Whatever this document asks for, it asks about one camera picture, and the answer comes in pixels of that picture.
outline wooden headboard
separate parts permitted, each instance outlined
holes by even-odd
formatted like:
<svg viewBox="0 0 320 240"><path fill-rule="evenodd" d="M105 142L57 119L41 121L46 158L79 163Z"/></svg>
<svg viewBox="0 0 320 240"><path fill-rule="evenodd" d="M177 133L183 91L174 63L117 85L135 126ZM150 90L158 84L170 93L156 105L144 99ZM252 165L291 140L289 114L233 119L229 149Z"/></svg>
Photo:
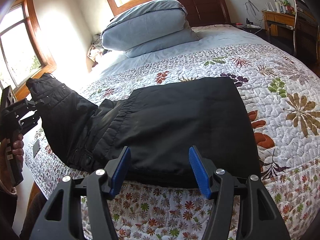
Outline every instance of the wooden headboard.
<svg viewBox="0 0 320 240"><path fill-rule="evenodd" d="M178 0L187 9L190 27L231 24L225 0Z"/></svg>

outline blue gripper pad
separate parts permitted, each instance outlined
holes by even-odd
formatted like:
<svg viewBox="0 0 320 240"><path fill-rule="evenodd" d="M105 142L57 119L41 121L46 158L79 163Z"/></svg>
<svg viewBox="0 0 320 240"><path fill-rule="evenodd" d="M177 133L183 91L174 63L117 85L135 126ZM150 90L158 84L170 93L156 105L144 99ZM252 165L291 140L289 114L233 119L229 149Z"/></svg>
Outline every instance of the blue gripper pad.
<svg viewBox="0 0 320 240"><path fill-rule="evenodd" d="M202 165L200 156L193 147L189 149L189 162L191 164L193 173L196 177L196 181L198 183L201 193L207 199L211 199L209 176L204 166Z"/></svg>
<svg viewBox="0 0 320 240"><path fill-rule="evenodd" d="M111 178L111 190L109 193L112 198L120 193L124 177L131 164L131 152L129 147L126 147L126 149L121 152L117 160L119 161L119 164Z"/></svg>

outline blanket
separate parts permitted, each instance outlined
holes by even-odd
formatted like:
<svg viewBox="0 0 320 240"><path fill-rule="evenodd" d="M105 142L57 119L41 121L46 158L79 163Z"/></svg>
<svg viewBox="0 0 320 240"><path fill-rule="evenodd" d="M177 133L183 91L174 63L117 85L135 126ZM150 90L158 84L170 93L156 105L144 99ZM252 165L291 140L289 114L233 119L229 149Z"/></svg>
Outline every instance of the blanket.
<svg viewBox="0 0 320 240"><path fill-rule="evenodd" d="M320 207L320 80L297 59L268 45L225 46L102 77L83 88L81 95L99 105L105 98L127 99L141 87L219 76L231 78L238 88L252 122L262 181L291 239L299 239ZM32 146L38 138L41 150L33 158ZM35 140L29 143L25 160L46 197L65 174L74 179L86 176L52 153L43 130ZM201 239L212 207L198 189L129 181L108 204L119 238L142 240ZM92 238L84 197L82 211L85 235ZM238 214L235 196L230 240L236 237Z"/></svg>

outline wire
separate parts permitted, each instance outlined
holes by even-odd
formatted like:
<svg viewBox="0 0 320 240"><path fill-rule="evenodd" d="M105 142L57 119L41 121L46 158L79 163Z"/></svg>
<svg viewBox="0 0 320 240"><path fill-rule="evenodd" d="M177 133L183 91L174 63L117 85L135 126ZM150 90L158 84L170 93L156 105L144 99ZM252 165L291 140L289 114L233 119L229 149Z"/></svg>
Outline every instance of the wire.
<svg viewBox="0 0 320 240"><path fill-rule="evenodd" d="M261 23L262 23L263 19L261 19L261 20L258 19L257 18L257 13L256 13L256 11L259 12L259 9L250 0L247 0L247 2L244 5L246 6L247 14L248 14L249 17L250 17L250 14L248 12L247 4L248 4L248 6L250 8L250 12L251 12L252 16L256 19L256 21L258 21L259 26L261 26Z"/></svg>

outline light blue pillowcase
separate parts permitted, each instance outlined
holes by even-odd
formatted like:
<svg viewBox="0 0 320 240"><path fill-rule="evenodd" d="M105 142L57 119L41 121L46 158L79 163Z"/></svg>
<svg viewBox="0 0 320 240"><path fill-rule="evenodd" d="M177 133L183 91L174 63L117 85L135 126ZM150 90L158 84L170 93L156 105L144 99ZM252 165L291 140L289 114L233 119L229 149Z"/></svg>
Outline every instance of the light blue pillowcase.
<svg viewBox="0 0 320 240"><path fill-rule="evenodd" d="M189 23L186 22L185 28L182 31L171 33L137 45L127 51L124 51L124 55L127 57L137 57L146 53L167 49L179 44L199 41L199 39L200 38L196 35L196 33L191 30Z"/></svg>
<svg viewBox="0 0 320 240"><path fill-rule="evenodd" d="M107 26L107 28L102 33L104 33L106 30L111 29L112 27L120 23L131 20L135 17L141 16L148 12L170 10L170 9L181 9L185 12L186 15L188 14L184 6L177 0L153 0L153 1L139 4L135 7L132 7L131 9L126 10L125 12L114 17L111 23Z"/></svg>
<svg viewBox="0 0 320 240"><path fill-rule="evenodd" d="M126 51L147 41L183 30L186 13L181 9L152 11L126 20L101 35L102 46Z"/></svg>

